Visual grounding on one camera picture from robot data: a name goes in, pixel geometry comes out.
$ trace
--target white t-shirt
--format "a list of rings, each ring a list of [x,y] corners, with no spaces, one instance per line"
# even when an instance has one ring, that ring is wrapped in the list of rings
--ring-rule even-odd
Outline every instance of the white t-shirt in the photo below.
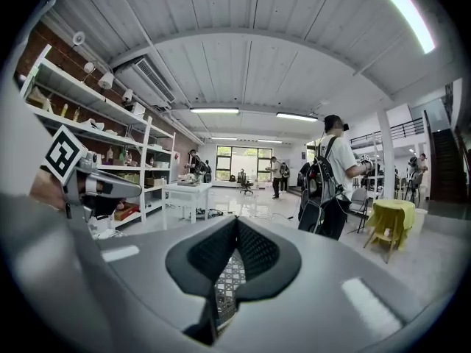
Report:
[[[273,177],[274,178],[281,178],[281,173],[280,173],[280,169],[281,169],[281,162],[280,161],[275,161],[273,163]]]
[[[328,135],[321,141],[321,155],[323,157],[325,157],[325,152],[327,151],[327,146],[329,145],[331,138],[333,138],[333,135]],[[351,201],[353,194],[353,181],[347,176],[345,171],[352,166],[355,166],[357,163],[350,145],[348,145],[348,142],[344,138],[336,138],[332,148],[330,148],[327,160],[332,166],[333,175],[337,183],[344,186],[345,197]]]

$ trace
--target patterned grid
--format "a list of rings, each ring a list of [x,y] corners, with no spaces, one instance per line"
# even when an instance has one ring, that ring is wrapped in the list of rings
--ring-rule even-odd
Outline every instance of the patterned grid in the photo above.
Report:
[[[223,324],[233,317],[236,312],[234,293],[237,287],[244,283],[244,264],[239,259],[232,256],[214,285],[219,315],[219,320],[216,321],[217,325]]]

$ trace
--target window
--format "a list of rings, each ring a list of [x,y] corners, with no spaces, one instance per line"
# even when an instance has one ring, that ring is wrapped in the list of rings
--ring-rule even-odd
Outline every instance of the window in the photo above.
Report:
[[[231,175],[237,178],[241,169],[244,169],[248,179],[269,182],[272,179],[272,173],[265,168],[272,167],[270,162],[272,153],[272,149],[218,146],[216,179],[229,180]]]

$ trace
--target fluorescent light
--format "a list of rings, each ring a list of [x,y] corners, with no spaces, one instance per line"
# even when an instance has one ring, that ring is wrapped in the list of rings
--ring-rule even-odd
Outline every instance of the fluorescent light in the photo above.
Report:
[[[317,121],[317,119],[313,118],[312,116],[286,114],[286,113],[278,113],[277,118],[296,119],[298,121]]]
[[[276,144],[281,144],[282,141],[279,141],[279,140],[257,140],[257,142],[259,143],[276,143]]]
[[[238,109],[236,108],[201,108],[201,109],[190,109],[192,113],[196,114],[238,114]]]
[[[237,140],[237,138],[211,138],[211,140]]]
[[[414,5],[412,0],[391,0],[396,8],[401,12],[403,17],[407,20],[409,26],[414,31],[415,36],[420,42],[424,53],[435,49],[435,43],[433,42],[432,36],[428,31],[427,25],[420,15],[417,7]]]

